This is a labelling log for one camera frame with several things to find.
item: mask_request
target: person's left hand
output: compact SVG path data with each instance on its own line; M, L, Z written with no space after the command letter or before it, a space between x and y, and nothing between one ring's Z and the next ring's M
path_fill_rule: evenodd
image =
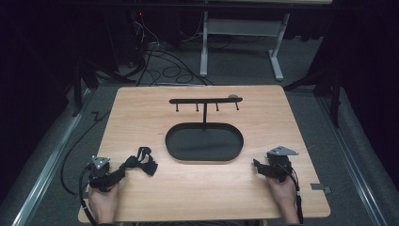
M109 192L97 188L88 188L88 206L97 223L112 223L117 212L120 183L115 184Z

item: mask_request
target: tabletop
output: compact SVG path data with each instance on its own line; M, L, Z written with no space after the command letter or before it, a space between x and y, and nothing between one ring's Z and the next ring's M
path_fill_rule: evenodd
M176 98L242 97L238 104L208 106L208 122L225 122L244 138L240 154L227 162L181 161L167 151L166 134L175 124L201 122L195 105L176 106ZM159 164L151 177L128 169L121 181L116 221L170 221L279 218L264 176L253 158L266 164L266 152L284 146L299 152L290 156L299 178L305 218L329 215L329 206L293 112L280 86L121 88L104 131L98 156L111 158L116 170L139 147L150 147ZM79 219L88 222L83 211Z

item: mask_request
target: oval tray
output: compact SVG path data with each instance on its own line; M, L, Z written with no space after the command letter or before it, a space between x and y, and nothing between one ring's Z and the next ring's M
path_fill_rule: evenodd
M229 161L244 145L241 132L227 123L186 122L171 127L166 136L167 149L183 161Z

